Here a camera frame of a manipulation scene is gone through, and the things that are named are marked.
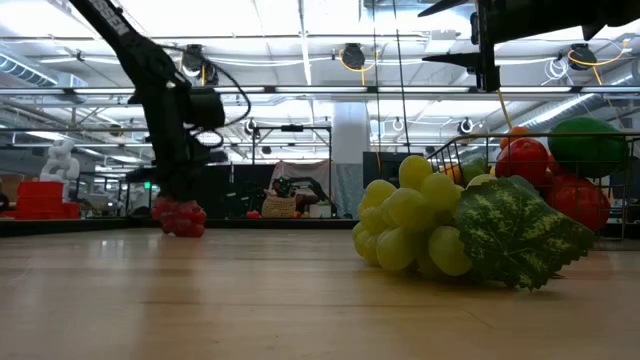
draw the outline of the wooden table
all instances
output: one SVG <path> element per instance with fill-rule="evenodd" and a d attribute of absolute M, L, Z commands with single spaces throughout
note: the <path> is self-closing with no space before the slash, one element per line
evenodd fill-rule
<path fill-rule="evenodd" d="M 640 254 L 542 291 L 366 266 L 348 231 L 0 241 L 0 359 L 639 359 Z"/>

